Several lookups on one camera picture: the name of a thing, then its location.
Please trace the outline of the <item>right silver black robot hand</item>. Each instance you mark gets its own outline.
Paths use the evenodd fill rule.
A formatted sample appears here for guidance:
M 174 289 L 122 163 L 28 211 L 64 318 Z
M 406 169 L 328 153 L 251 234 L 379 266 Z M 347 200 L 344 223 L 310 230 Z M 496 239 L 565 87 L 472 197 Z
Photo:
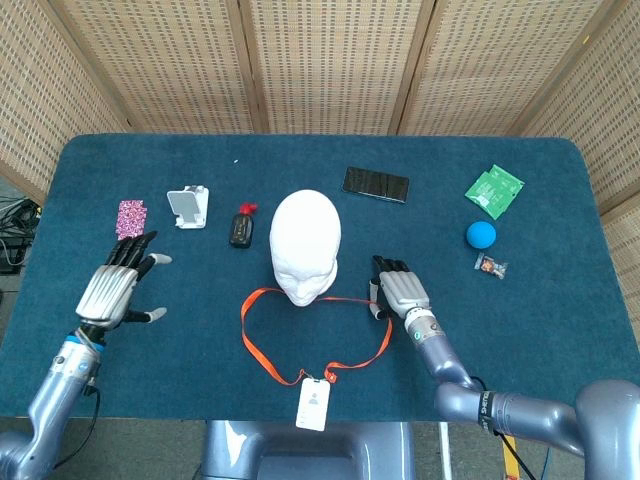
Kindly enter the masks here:
M 405 319 L 414 309 L 430 309 L 424 286 L 404 261 L 374 255 L 373 262 L 379 272 L 369 282 L 369 307 L 376 319 L 391 312 Z

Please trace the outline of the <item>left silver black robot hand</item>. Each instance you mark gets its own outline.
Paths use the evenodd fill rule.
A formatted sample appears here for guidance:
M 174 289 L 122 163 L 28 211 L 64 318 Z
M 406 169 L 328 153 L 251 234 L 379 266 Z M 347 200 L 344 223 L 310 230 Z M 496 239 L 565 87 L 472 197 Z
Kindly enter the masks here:
M 156 265 L 169 264 L 170 256 L 145 251 L 156 231 L 118 240 L 106 261 L 91 277 L 77 307 L 80 330 L 87 336 L 114 330 L 121 323 L 153 323 L 166 313 L 166 307 L 151 311 L 130 309 L 133 290 Z

